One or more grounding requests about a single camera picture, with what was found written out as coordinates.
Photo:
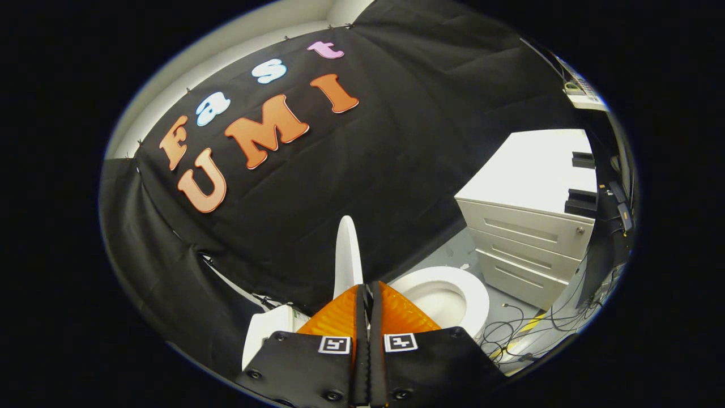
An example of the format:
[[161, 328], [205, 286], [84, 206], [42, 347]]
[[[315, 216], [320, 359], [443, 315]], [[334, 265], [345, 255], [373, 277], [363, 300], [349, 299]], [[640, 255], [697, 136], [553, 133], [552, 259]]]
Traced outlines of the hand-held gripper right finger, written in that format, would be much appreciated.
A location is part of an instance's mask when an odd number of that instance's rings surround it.
[[479, 406], [505, 382], [466, 330], [441, 328], [388, 284], [370, 291], [370, 406]]

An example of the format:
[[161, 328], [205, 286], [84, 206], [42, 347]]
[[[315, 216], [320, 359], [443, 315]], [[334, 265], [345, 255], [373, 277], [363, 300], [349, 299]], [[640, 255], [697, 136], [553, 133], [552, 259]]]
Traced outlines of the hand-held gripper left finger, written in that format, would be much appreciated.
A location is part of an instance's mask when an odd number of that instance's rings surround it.
[[247, 392], [293, 407], [369, 403], [367, 290], [355, 285], [298, 331], [273, 331], [236, 376]]

